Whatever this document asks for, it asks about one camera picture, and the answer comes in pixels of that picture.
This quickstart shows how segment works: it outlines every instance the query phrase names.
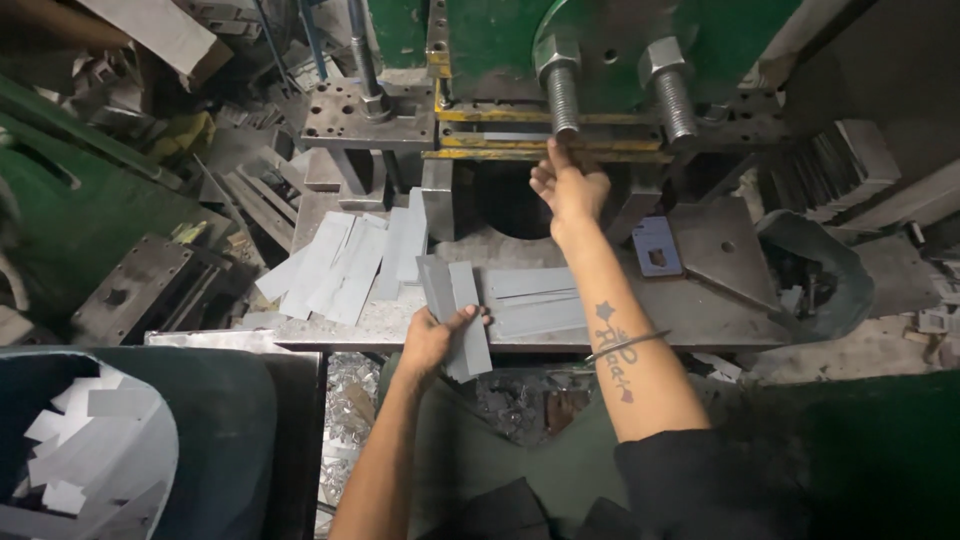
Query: steel work table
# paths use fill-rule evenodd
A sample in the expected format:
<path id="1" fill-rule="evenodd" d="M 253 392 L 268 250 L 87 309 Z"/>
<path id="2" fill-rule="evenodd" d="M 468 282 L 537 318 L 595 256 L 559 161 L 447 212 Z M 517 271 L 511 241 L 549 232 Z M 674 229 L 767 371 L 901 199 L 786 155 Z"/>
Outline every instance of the steel work table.
<path id="1" fill-rule="evenodd" d="M 727 211 L 715 212 L 716 215 L 706 219 L 698 221 L 699 218 L 694 215 L 694 227 L 678 227 L 671 219 L 684 264 L 710 264 L 719 260 L 725 271 L 720 272 L 721 277 L 726 275 L 728 279 L 738 279 L 737 283 L 727 283 L 731 286 L 726 290 L 715 284 L 695 281 L 689 273 L 687 278 L 644 280 L 640 276 L 636 255 L 615 249 L 635 294 L 657 328 L 672 331 L 666 339 L 678 350 L 747 352 L 789 344 L 787 331 L 767 318 L 769 309 L 765 310 L 763 306 L 775 303 L 776 295 L 759 251 L 749 213 L 742 202 L 736 203 L 729 206 Z M 405 201 L 401 200 L 400 206 L 405 206 Z M 698 208 L 693 205 L 688 207 L 694 210 Z M 295 252 L 313 239 L 328 211 L 340 211 L 336 193 L 307 193 L 303 196 L 294 234 Z M 374 213 L 386 217 L 385 213 Z M 721 242 L 713 241 L 719 233 L 739 248 L 733 253 L 724 253 Z M 703 245 L 701 238 L 710 245 Z M 449 262 L 470 260 L 474 267 L 481 269 L 481 276 L 486 269 L 566 266 L 560 248 L 552 239 L 518 240 L 490 227 L 455 242 L 441 242 L 429 253 L 435 253 Z M 764 286 L 757 292 L 759 283 Z M 482 281 L 478 289 L 480 301 L 491 309 L 495 317 L 501 305 L 493 299 L 485 300 Z M 410 316 L 425 305 L 422 287 L 402 285 L 396 301 L 368 300 L 356 327 L 327 322 L 314 314 L 308 321 L 290 320 L 285 323 L 276 330 L 275 343 L 292 351 L 399 351 Z M 512 339 L 501 339 L 491 331 L 490 347 L 493 352 L 577 353 L 589 350 L 586 329 Z"/>

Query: bracelet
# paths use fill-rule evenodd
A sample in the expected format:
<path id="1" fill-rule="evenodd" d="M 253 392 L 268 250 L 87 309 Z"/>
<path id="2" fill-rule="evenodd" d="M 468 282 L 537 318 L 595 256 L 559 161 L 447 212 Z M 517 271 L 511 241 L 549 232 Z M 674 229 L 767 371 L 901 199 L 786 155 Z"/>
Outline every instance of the bracelet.
<path id="1" fill-rule="evenodd" d="M 600 351 L 599 353 L 594 353 L 593 355 L 587 356 L 587 359 L 584 360 L 584 363 L 585 363 L 586 365 L 590 365 L 590 364 L 592 364 L 593 362 L 595 362 L 595 361 L 597 360 L 597 358 L 599 358 L 599 357 L 601 357 L 601 356 L 606 356 L 606 355 L 608 355 L 608 354 L 610 354 L 610 353 L 615 353 L 616 351 L 619 351 L 620 349 L 624 349 L 624 348 L 626 348 L 626 347 L 630 347 L 631 345 L 634 345 L 634 344 L 636 344 L 636 343 L 640 343 L 640 342 L 642 342 L 642 341 L 649 341 L 649 340 L 651 340 L 651 339 L 659 339 L 659 338 L 664 337 L 665 335 L 667 335 L 667 334 L 669 334 L 669 333 L 670 333 L 669 330 L 652 331 L 652 332 L 650 332 L 650 333 L 645 333 L 644 335 L 642 335 L 642 336 L 640 336 L 640 337 L 635 337 L 635 338 L 633 338 L 633 339 L 628 339 L 628 340 L 626 340 L 626 341 L 622 341 L 622 342 L 620 342 L 620 343 L 617 343 L 616 345 L 611 345 L 610 347 L 608 347 L 607 349 L 604 349 L 603 351 Z"/>

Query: green metal panel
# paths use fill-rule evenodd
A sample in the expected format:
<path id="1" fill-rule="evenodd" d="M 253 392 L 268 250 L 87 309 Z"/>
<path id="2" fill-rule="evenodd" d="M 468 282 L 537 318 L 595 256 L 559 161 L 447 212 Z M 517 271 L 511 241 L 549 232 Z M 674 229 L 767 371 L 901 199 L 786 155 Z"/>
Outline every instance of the green metal panel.
<path id="1" fill-rule="evenodd" d="M 212 239 L 230 222 L 197 202 L 0 113 L 0 126 L 41 158 L 0 148 L 0 176 L 19 209 L 19 241 L 6 249 L 30 294 L 32 320 L 59 330 L 144 233 L 168 235 L 206 220 Z M 52 172 L 56 165 L 79 181 Z"/>
<path id="2" fill-rule="evenodd" d="M 376 44 L 385 67 L 423 67 L 426 56 L 426 3 L 421 0 L 368 0 Z"/>
<path id="3" fill-rule="evenodd" d="M 675 2 L 661 0 L 446 2 L 457 97 L 535 97 L 533 45 L 557 33 L 577 39 L 584 55 L 581 112 L 602 113 L 643 104 L 636 61 L 650 40 L 668 34 L 688 45 L 693 99 L 728 98 L 801 0 L 682 0 L 672 19 L 657 13 Z M 617 53 L 612 63 L 604 62 L 608 50 Z"/>

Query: threaded bolt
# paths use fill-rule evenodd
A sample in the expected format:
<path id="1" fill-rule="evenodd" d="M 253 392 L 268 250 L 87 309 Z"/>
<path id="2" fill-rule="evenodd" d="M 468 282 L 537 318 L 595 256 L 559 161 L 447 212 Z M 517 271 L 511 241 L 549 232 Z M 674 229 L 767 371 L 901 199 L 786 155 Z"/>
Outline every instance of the threaded bolt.
<path id="1" fill-rule="evenodd" d="M 662 71 L 654 78 L 654 87 L 660 101 L 667 140 L 673 144 L 678 139 L 697 136 L 697 123 L 693 106 L 686 96 L 683 75 L 673 70 Z"/>
<path id="2" fill-rule="evenodd" d="M 376 81 L 376 71 L 373 70 L 373 54 L 367 45 L 365 37 L 351 37 L 350 51 L 353 61 L 357 64 L 357 74 L 360 76 L 360 89 L 367 97 L 380 95 L 380 85 Z"/>
<path id="3" fill-rule="evenodd" d="M 580 133 L 577 123 L 577 87 L 573 68 L 558 63 L 549 69 L 546 78 L 546 95 L 552 113 L 553 135 L 557 141 L 567 143 Z"/>

